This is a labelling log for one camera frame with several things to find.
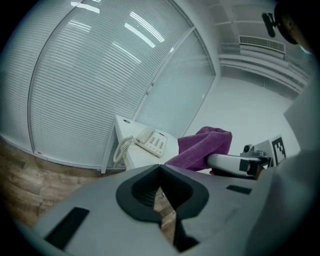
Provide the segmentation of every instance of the window blind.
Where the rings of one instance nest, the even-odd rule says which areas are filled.
[[[172,54],[136,121],[179,138],[200,108],[215,74],[196,30]]]
[[[30,108],[35,152],[101,166],[115,115],[133,117],[189,28],[165,0],[77,5],[54,31],[35,69]]]
[[[0,133],[29,151],[27,109],[34,67],[50,34],[72,8],[67,0],[39,1],[16,27],[0,57]]]

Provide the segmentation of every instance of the white telephone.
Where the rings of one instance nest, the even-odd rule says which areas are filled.
[[[134,137],[131,135],[120,141],[113,156],[114,166],[121,160],[132,142],[136,143],[138,146],[149,151],[151,154],[157,156],[158,158],[162,157],[167,144],[167,137],[159,132],[156,132],[152,127],[145,128],[142,132],[139,133],[135,140],[133,140]]]

